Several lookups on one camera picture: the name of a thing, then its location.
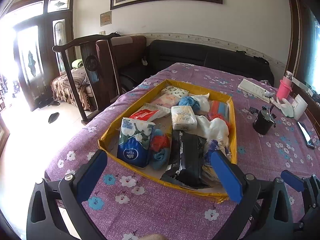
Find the black snack bag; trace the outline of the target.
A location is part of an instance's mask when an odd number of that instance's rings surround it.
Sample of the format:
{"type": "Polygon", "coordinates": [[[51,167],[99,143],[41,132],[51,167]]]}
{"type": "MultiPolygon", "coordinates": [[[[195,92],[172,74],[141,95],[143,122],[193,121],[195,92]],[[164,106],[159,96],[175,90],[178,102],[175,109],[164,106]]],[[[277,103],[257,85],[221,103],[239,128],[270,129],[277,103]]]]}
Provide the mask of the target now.
{"type": "Polygon", "coordinates": [[[168,166],[161,180],[196,190],[209,188],[202,178],[206,142],[204,137],[174,130],[168,166]]]}

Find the cream white cloth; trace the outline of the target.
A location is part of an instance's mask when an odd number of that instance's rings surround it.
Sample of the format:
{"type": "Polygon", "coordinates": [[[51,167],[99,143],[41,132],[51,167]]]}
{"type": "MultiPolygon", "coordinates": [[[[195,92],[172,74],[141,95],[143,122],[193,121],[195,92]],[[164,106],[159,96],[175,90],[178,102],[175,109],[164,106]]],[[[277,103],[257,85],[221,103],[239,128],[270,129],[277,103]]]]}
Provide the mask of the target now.
{"type": "Polygon", "coordinates": [[[197,129],[195,133],[201,137],[206,138],[208,141],[216,140],[223,144],[223,146],[229,146],[229,129],[226,122],[220,118],[215,118],[209,121],[205,116],[196,116],[197,129]]]}

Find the red and blue sponge pack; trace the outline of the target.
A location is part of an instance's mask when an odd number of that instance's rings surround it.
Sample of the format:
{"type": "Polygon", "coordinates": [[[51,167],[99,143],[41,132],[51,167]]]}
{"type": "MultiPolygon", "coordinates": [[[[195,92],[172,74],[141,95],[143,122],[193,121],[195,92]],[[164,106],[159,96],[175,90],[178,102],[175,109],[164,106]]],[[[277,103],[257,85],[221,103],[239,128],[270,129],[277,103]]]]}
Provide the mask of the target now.
{"type": "Polygon", "coordinates": [[[208,112],[208,119],[213,120],[216,115],[222,116],[225,120],[229,119],[229,108],[224,102],[213,100],[208,112]]]}

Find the white towel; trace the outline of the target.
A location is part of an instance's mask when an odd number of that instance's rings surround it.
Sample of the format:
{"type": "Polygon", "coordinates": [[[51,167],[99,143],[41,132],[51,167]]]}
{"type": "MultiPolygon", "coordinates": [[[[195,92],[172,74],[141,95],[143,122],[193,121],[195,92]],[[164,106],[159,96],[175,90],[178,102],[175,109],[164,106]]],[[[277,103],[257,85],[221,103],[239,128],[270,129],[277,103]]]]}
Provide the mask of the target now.
{"type": "Polygon", "coordinates": [[[199,103],[199,106],[200,106],[199,111],[208,113],[210,110],[209,96],[210,94],[207,93],[204,95],[193,95],[191,97],[199,103]]]}

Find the blue cloth with red bag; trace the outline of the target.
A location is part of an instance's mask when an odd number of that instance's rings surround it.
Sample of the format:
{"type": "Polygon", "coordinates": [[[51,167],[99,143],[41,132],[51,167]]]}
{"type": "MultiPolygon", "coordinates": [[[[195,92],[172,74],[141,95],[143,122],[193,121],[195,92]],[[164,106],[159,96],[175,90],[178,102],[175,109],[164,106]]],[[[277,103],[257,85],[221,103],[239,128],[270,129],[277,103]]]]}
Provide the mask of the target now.
{"type": "Polygon", "coordinates": [[[150,165],[154,170],[160,170],[170,157],[170,139],[160,129],[154,131],[150,142],[150,165]]]}

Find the small beige tissue pack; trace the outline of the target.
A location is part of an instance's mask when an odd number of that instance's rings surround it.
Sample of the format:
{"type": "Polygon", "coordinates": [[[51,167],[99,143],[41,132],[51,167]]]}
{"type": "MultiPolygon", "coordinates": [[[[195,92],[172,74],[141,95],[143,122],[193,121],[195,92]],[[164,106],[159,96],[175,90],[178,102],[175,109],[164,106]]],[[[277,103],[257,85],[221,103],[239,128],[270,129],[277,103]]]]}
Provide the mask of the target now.
{"type": "Polygon", "coordinates": [[[171,122],[173,130],[190,131],[197,128],[197,118],[191,106],[172,106],[171,122]]]}

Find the blue microfiber cloth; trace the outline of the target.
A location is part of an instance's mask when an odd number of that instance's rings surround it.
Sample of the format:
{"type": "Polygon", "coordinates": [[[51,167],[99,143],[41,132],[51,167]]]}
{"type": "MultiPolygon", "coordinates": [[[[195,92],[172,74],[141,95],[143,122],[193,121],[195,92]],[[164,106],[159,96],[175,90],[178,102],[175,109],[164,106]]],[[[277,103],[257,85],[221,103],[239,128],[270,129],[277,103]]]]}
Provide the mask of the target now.
{"type": "Polygon", "coordinates": [[[178,103],[179,106],[190,106],[193,111],[197,112],[201,109],[200,103],[192,98],[191,96],[185,96],[181,98],[181,100],[178,103]]]}

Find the pink tissue pack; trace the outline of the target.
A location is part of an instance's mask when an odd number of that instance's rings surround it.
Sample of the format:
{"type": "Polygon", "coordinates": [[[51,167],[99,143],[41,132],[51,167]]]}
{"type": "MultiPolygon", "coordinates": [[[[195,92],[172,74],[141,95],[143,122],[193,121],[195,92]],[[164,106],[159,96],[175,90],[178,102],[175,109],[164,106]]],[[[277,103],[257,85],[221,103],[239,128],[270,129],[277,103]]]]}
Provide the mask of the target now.
{"type": "Polygon", "coordinates": [[[179,101],[179,97],[176,97],[172,94],[163,94],[159,98],[153,100],[151,104],[171,108],[172,106],[178,105],[179,101]]]}

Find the white red printed bag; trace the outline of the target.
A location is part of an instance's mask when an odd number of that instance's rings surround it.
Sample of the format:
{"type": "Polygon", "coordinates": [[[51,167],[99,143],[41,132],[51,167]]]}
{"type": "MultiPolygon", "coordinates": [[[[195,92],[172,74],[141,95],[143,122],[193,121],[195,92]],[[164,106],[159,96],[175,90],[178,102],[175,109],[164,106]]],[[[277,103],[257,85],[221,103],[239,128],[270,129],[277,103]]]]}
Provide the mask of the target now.
{"type": "Polygon", "coordinates": [[[156,119],[166,117],[171,110],[167,107],[144,103],[140,109],[129,116],[130,119],[152,122],[156,119]]]}

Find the red plastic bag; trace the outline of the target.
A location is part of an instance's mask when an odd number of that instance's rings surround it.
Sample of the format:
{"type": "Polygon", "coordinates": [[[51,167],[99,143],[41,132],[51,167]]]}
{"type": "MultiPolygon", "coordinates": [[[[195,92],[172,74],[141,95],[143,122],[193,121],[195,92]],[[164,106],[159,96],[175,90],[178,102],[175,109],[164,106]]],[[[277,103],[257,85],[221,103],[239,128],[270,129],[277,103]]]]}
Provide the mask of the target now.
{"type": "Polygon", "coordinates": [[[219,119],[223,120],[226,123],[229,132],[232,130],[232,125],[225,119],[225,117],[223,115],[221,115],[219,113],[217,113],[217,114],[208,114],[207,118],[208,118],[209,121],[212,121],[215,118],[219,118],[219,119]]]}

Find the white patterned tissue pack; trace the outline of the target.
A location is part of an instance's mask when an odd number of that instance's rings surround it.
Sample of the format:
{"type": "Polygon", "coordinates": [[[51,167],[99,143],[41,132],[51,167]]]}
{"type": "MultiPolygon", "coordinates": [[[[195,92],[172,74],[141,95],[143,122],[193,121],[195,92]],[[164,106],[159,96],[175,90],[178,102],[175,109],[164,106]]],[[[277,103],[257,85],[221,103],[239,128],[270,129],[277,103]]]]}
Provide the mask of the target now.
{"type": "Polygon", "coordinates": [[[184,98],[189,95],[189,92],[187,90],[174,87],[174,86],[167,86],[163,88],[161,93],[162,95],[163,94],[173,95],[177,98],[184,98]]]}

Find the black smartphone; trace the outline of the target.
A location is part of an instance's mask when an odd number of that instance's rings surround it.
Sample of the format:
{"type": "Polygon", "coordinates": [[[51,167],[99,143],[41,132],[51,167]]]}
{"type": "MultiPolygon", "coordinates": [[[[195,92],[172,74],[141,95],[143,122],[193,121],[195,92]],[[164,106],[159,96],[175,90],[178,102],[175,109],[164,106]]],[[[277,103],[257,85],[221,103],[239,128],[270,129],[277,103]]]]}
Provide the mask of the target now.
{"type": "Polygon", "coordinates": [[[311,148],[311,149],[315,149],[315,145],[313,144],[312,138],[310,137],[310,135],[306,129],[306,126],[299,121],[297,122],[297,125],[298,125],[298,128],[300,129],[300,131],[304,137],[304,140],[305,140],[307,147],[311,148]]]}

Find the purple floral tablecloth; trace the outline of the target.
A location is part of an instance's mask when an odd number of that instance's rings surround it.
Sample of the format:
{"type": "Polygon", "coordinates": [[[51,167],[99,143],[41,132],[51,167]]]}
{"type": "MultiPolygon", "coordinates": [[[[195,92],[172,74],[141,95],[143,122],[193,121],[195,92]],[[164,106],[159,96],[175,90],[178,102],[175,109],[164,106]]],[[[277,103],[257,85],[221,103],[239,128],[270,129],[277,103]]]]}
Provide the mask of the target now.
{"type": "Polygon", "coordinates": [[[75,178],[93,165],[80,206],[107,239],[213,239],[243,226],[235,213],[253,185],[253,199],[281,228],[304,215],[302,194],[281,173],[319,175],[319,138],[306,115],[286,118],[276,107],[243,92],[244,77],[193,64],[176,63],[143,81],[81,131],[47,170],[51,181],[75,178]],[[174,104],[168,114],[138,118],[155,107],[170,87],[223,101],[228,119],[208,120],[190,106],[174,104]]]}

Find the white plastic bucket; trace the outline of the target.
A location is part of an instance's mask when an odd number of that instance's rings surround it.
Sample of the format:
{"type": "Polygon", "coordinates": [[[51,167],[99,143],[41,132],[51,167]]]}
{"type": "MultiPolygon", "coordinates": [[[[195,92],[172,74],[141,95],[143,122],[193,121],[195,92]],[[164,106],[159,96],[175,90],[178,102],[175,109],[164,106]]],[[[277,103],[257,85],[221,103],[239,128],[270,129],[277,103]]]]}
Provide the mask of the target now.
{"type": "Polygon", "coordinates": [[[299,94],[297,94],[292,101],[293,118],[296,121],[298,121],[300,117],[303,115],[307,106],[308,104],[306,103],[306,101],[299,94]]]}

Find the white work gloves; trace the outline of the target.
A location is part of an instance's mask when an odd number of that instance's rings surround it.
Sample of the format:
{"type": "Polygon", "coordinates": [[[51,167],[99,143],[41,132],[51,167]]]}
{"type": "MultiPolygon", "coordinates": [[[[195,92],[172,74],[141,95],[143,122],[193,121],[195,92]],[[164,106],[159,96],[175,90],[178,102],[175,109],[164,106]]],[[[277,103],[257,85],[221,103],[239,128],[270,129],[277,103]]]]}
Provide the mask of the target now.
{"type": "Polygon", "coordinates": [[[285,98],[282,98],[282,103],[280,103],[279,99],[277,98],[276,100],[274,100],[274,98],[270,98],[270,103],[272,103],[274,106],[276,106],[279,110],[281,110],[281,112],[283,113],[283,115],[287,118],[293,118],[294,117],[294,108],[291,105],[291,103],[289,103],[288,100],[286,100],[285,98]]]}

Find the wooden side cabinet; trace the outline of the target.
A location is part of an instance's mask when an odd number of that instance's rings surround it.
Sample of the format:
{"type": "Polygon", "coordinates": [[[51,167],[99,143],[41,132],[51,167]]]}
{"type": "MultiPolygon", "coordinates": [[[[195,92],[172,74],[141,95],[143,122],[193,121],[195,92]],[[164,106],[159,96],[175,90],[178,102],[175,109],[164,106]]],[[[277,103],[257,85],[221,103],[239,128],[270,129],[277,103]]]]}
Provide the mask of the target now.
{"type": "Polygon", "coordinates": [[[297,80],[295,77],[292,79],[292,92],[291,96],[295,98],[298,94],[308,104],[305,113],[310,119],[314,129],[319,134],[319,121],[320,121],[320,110],[317,102],[310,96],[308,91],[310,90],[304,83],[297,80]]]}

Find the pink thermos bottle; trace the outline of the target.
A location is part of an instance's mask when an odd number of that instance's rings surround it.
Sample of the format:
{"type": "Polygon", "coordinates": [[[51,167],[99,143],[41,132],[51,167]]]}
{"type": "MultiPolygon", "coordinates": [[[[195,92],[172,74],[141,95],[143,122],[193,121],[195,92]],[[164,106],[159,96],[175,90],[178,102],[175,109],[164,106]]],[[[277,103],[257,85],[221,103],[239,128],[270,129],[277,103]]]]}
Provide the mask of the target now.
{"type": "Polygon", "coordinates": [[[280,80],[280,85],[276,93],[276,97],[278,100],[287,99],[289,94],[292,92],[292,79],[293,74],[287,70],[285,75],[283,76],[283,79],[280,80]]]}

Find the white paper booklet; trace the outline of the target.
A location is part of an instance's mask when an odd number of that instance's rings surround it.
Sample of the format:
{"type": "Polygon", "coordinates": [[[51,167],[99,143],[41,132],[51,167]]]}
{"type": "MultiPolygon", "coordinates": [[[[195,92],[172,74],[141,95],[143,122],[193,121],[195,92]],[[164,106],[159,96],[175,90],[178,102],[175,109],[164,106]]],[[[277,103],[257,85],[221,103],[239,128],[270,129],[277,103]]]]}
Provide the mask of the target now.
{"type": "Polygon", "coordinates": [[[243,79],[238,85],[238,88],[249,94],[252,94],[253,96],[256,96],[266,103],[269,103],[270,99],[275,96],[275,92],[270,92],[247,79],[243,79]]]}

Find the dark wooden chair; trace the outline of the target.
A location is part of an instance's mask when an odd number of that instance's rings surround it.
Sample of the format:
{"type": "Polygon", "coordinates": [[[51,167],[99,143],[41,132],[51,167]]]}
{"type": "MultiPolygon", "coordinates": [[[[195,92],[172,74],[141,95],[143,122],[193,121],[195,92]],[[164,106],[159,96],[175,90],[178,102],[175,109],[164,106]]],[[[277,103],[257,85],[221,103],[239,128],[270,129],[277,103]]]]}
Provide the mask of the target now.
{"type": "Polygon", "coordinates": [[[76,105],[82,117],[81,122],[84,125],[88,124],[94,117],[101,113],[105,108],[110,106],[113,99],[116,100],[117,97],[123,94],[117,61],[113,53],[112,45],[112,38],[119,36],[120,34],[118,33],[111,33],[109,35],[95,34],[75,38],[66,44],[54,45],[52,47],[53,52],[61,54],[68,81],[76,101],[76,105]],[[107,56],[109,56],[111,64],[107,64],[105,61],[99,60],[97,51],[97,42],[99,41],[106,42],[107,56]],[[89,79],[90,87],[92,89],[97,106],[97,109],[90,115],[87,115],[82,107],[82,103],[67,59],[66,51],[73,47],[80,48],[86,75],[89,79]]]}

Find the black leather sofa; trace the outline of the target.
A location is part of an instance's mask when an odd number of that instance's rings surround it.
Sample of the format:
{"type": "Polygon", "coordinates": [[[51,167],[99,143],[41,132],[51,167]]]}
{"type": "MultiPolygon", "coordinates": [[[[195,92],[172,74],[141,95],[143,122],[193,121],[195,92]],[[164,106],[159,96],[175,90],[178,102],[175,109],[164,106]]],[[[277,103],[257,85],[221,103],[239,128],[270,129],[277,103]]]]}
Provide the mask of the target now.
{"type": "Polygon", "coordinates": [[[274,85],[269,62],[262,57],[248,56],[245,51],[230,51],[200,44],[154,40],[138,59],[121,67],[120,81],[127,92],[148,77],[175,63],[189,63],[227,73],[268,81],[274,85]]]}

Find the small wall plaque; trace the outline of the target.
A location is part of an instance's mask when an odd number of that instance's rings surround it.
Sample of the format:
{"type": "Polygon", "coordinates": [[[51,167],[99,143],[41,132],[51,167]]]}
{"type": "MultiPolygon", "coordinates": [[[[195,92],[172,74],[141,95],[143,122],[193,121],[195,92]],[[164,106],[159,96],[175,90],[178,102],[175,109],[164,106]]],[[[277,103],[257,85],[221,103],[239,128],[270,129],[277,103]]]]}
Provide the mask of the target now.
{"type": "Polygon", "coordinates": [[[112,11],[100,14],[100,26],[106,26],[112,23],[112,11]]]}

